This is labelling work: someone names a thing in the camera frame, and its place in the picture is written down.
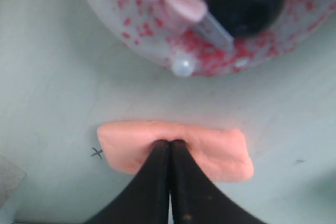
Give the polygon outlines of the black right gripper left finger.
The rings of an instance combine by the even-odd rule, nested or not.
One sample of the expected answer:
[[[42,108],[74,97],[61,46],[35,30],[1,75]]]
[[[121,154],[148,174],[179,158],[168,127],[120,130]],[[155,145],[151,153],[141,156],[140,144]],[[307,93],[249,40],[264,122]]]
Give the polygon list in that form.
[[[168,223],[169,159],[169,142],[164,140],[154,142],[148,158],[127,187],[85,223]]]

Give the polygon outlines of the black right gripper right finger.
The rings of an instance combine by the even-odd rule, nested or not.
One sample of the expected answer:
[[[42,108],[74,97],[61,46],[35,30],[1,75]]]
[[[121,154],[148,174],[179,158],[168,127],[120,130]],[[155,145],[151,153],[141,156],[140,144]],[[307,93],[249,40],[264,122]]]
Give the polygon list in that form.
[[[170,176],[174,223],[264,223],[223,194],[181,140],[170,143]]]

